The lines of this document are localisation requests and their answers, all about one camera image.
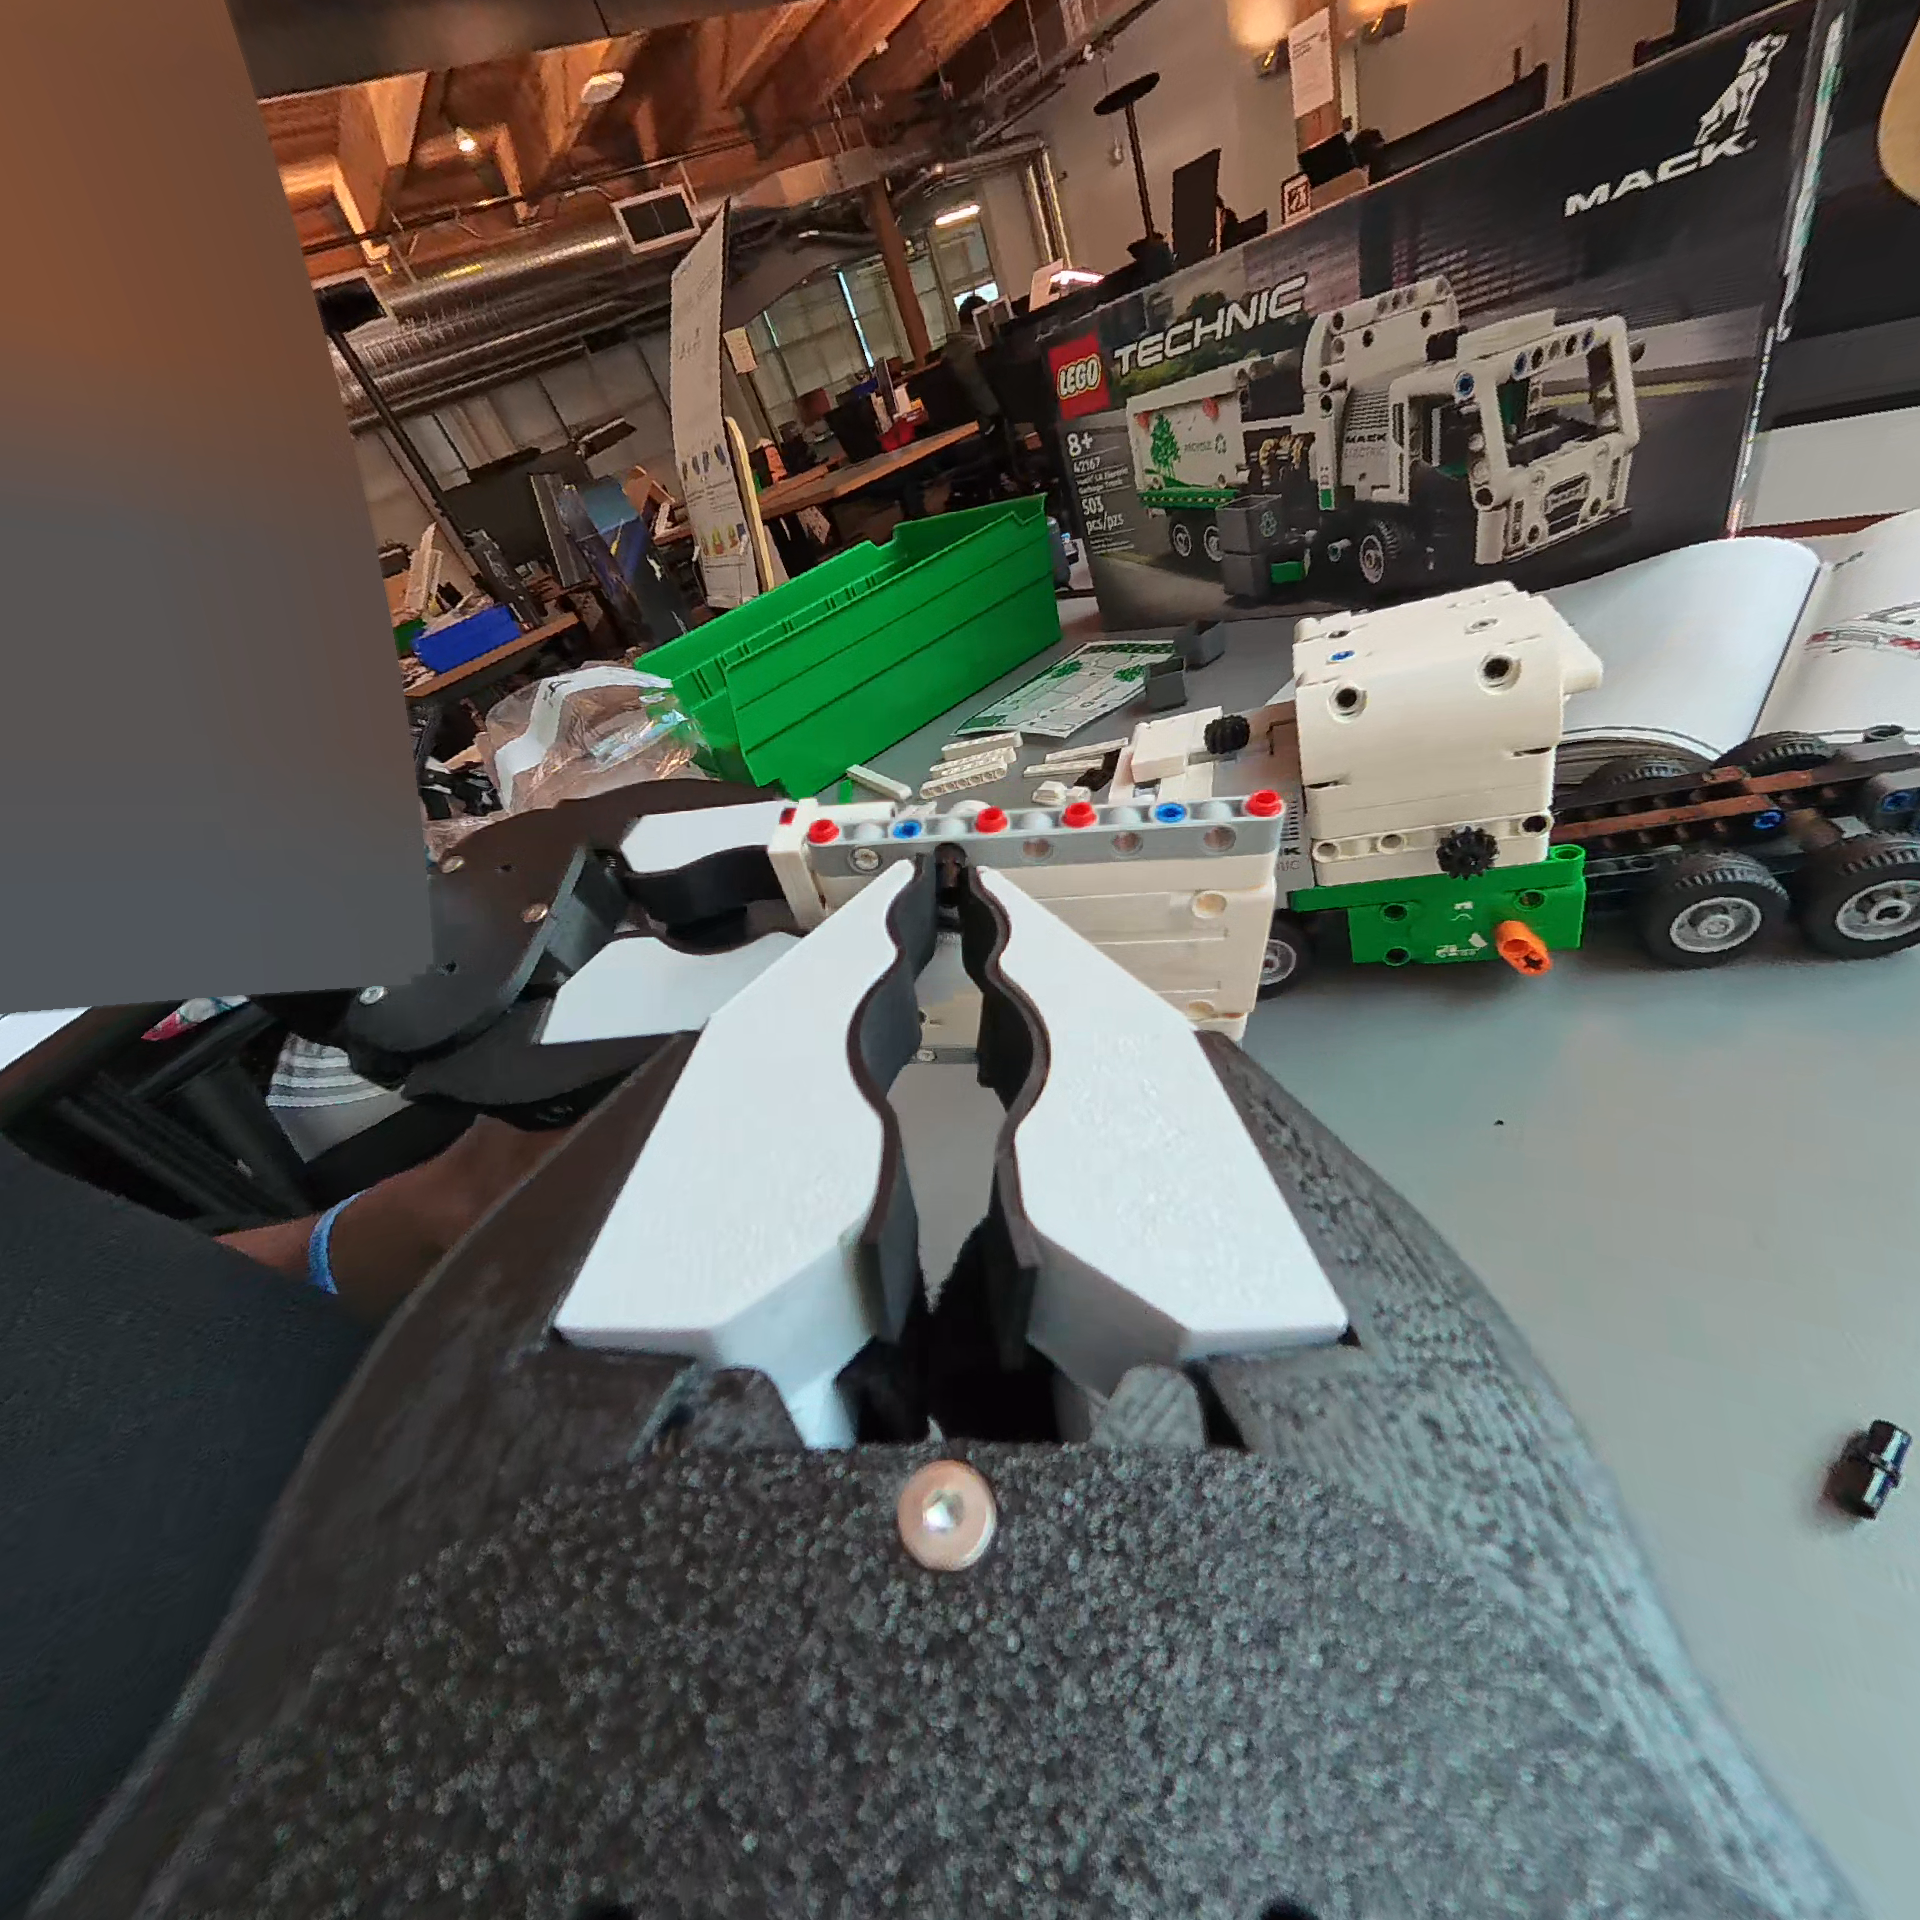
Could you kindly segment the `white grey toy brick assembly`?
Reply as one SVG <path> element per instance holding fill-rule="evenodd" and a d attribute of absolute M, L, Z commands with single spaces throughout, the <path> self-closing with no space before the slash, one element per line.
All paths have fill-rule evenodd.
<path fill-rule="evenodd" d="M 1098 793 L 1023 804 L 786 808 L 766 842 L 809 930 L 905 858 L 930 858 L 945 941 L 960 869 L 996 869 L 1188 1027 L 1234 1042 L 1281 976 L 1271 921 L 1308 885 L 1293 704 L 1144 722 Z"/>

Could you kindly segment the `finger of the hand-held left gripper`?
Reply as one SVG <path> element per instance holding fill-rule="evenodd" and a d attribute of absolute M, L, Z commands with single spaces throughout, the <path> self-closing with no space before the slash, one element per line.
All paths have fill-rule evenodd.
<path fill-rule="evenodd" d="M 538 1044 L 696 1031 L 798 943 L 798 935 L 771 930 L 740 949 L 696 955 L 649 935 L 618 939 L 560 987 L 538 1023 Z"/>
<path fill-rule="evenodd" d="M 677 949 L 746 949 L 801 935 L 771 864 L 794 804 L 754 799 L 639 817 L 622 839 L 624 888 L 647 929 Z"/>

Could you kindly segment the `open instruction booklet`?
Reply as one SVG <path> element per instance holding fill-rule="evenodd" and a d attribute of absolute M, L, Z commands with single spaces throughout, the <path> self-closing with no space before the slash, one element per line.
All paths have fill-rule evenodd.
<path fill-rule="evenodd" d="M 1916 513 L 1837 540 L 1675 549 L 1547 593 L 1604 667 L 1563 705 L 1557 784 L 1653 752 L 1711 768 L 1768 731 L 1916 737 Z"/>

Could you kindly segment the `small black connector brick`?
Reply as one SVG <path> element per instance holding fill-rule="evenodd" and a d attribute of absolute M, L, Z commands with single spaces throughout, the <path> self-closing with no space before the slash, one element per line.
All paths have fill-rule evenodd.
<path fill-rule="evenodd" d="M 1830 1471 L 1830 1507 L 1844 1520 L 1879 1523 L 1904 1483 L 1909 1451 L 1909 1432 L 1893 1421 L 1871 1421 L 1856 1432 Z"/>

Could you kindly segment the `white poster board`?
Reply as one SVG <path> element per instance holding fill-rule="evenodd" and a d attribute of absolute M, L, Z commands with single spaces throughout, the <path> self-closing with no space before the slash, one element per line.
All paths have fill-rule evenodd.
<path fill-rule="evenodd" d="M 673 459 L 696 544 L 702 597 L 713 612 L 734 612 L 760 593 L 723 396 L 725 266 L 729 208 L 719 208 L 668 278 Z"/>

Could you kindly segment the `clear plastic bags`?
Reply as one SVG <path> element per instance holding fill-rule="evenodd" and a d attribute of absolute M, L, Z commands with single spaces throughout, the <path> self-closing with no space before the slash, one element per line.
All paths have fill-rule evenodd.
<path fill-rule="evenodd" d="M 503 815 L 529 815 L 649 781 L 709 781 L 702 735 L 673 686 L 597 662 L 500 700 L 476 735 Z"/>

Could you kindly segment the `toy brick set box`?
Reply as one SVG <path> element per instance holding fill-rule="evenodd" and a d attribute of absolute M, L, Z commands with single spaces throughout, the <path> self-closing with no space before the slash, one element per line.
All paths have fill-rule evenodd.
<path fill-rule="evenodd" d="M 1727 537 L 1756 433 L 1916 401 L 1916 5 L 1731 5 L 1039 351 L 1115 636 Z"/>

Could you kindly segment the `sticker sheet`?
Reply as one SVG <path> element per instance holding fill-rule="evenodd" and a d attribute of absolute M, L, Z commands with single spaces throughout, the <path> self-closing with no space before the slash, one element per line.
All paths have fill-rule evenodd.
<path fill-rule="evenodd" d="M 1178 662 L 1170 641 L 1098 641 L 1054 661 L 1013 692 L 996 695 L 955 728 L 958 737 L 1019 731 L 1023 737 L 1068 742 L 1116 709 L 1144 700 L 1157 667 Z"/>

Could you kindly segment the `heap of white toy bricks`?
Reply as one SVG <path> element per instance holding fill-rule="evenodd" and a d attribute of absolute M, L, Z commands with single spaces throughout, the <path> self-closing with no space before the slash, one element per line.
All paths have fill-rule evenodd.
<path fill-rule="evenodd" d="M 968 793 L 978 790 L 983 784 L 996 784 L 1013 777 L 1017 770 L 1023 773 L 1023 781 L 1039 784 L 1042 797 L 1061 797 L 1078 784 L 1087 784 L 1087 777 L 1106 763 L 1110 759 L 1116 759 L 1116 752 L 1124 752 L 1124 737 L 1105 737 L 1105 742 L 1092 742 L 1081 749 L 1058 749 L 1031 763 L 1027 763 L 1023 770 L 1017 768 L 1019 752 L 1023 752 L 1023 735 L 1019 731 L 996 731 L 996 735 L 983 735 L 983 737 L 963 737 L 955 742 L 955 752 L 938 759 L 938 763 L 923 773 L 920 784 L 905 784 L 894 781 L 888 773 L 880 773 L 872 768 L 848 768 L 844 773 L 844 784 L 848 790 L 859 793 L 872 793 L 880 799 L 892 799 L 892 804 L 930 804 L 930 799 L 945 799 L 950 793 Z"/>

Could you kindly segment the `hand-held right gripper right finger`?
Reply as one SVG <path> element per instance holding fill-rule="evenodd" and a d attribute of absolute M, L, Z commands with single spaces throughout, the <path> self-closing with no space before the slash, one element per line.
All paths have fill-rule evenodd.
<path fill-rule="evenodd" d="M 1138 1370 L 1291 1359 L 1352 1340 L 1225 1069 L 1116 961 L 972 869 L 978 1073 L 1003 1107 L 990 1208 L 958 1257 L 958 1432 L 1058 1435 Z"/>

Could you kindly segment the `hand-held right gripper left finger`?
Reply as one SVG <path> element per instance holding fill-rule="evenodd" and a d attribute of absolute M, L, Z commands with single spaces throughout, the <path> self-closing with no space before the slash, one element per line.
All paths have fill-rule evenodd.
<path fill-rule="evenodd" d="M 562 1341 L 759 1372 L 807 1448 L 857 1439 L 844 1372 L 920 1296 L 888 1101 L 920 971 L 907 858 L 707 1023 L 556 1313 Z"/>

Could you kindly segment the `wooden office desk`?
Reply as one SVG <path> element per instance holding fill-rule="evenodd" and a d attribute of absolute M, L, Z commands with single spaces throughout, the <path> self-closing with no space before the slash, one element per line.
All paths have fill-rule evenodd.
<path fill-rule="evenodd" d="M 968 451 L 978 441 L 981 441 L 981 423 L 968 423 L 968 425 L 948 427 L 930 437 L 916 437 L 916 441 L 901 446 L 898 451 L 883 451 L 872 462 L 857 462 L 857 463 L 844 463 L 844 469 L 815 469 L 809 473 L 786 478 L 786 479 L 760 490 L 754 508 L 760 510 L 763 521 L 801 516 L 804 510 L 827 510 L 830 503 L 838 503 L 838 501 L 848 501 L 859 492 L 872 492 L 880 487 L 916 478 L 920 469 L 926 469 L 942 453 Z"/>

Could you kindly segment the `green plastic bin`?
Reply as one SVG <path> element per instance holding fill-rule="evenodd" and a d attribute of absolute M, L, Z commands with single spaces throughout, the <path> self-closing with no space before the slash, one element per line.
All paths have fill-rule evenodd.
<path fill-rule="evenodd" d="M 1042 498 L 907 521 L 658 646 L 702 749 L 734 784 L 821 793 L 1061 636 Z"/>

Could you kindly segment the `person's dark clothing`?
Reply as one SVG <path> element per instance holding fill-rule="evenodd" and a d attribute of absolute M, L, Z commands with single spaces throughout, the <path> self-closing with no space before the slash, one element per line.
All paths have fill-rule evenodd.
<path fill-rule="evenodd" d="M 368 1334 L 2 1142 L 2 1917 L 179 1706 Z"/>

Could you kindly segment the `toy brick truck model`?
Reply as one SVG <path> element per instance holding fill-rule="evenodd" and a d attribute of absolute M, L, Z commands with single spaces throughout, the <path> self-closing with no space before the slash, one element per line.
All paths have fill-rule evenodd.
<path fill-rule="evenodd" d="M 1700 975 L 1793 929 L 1833 961 L 1916 949 L 1916 737 L 1753 731 L 1626 742 L 1563 777 L 1601 657 L 1508 586 L 1312 617 L 1271 726 L 1301 763 L 1258 1000 L 1320 956 L 1545 976 L 1587 939 L 1591 883 L 1646 956 Z"/>

